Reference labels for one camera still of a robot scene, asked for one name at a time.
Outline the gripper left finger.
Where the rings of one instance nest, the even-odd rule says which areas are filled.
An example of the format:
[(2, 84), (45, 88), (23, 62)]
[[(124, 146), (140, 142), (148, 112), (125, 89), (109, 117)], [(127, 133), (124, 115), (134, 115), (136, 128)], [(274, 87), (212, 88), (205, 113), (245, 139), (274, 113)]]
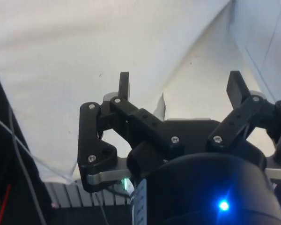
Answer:
[[(115, 131), (131, 147), (126, 158), (103, 140)], [(80, 106), (77, 163), (83, 188), (94, 193), (124, 178), (139, 180), (185, 151), (178, 129), (129, 102), (129, 73), (119, 75), (115, 96)]]

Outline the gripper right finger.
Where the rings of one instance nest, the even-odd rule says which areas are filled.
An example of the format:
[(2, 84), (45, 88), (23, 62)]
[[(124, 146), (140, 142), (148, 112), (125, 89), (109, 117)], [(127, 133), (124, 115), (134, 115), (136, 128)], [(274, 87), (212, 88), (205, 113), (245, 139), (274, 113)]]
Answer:
[(251, 94), (239, 71), (230, 72), (226, 92), (233, 110), (209, 135), (208, 150), (231, 153), (255, 128), (262, 128), (274, 143), (274, 162), (281, 166), (281, 100), (272, 104)]

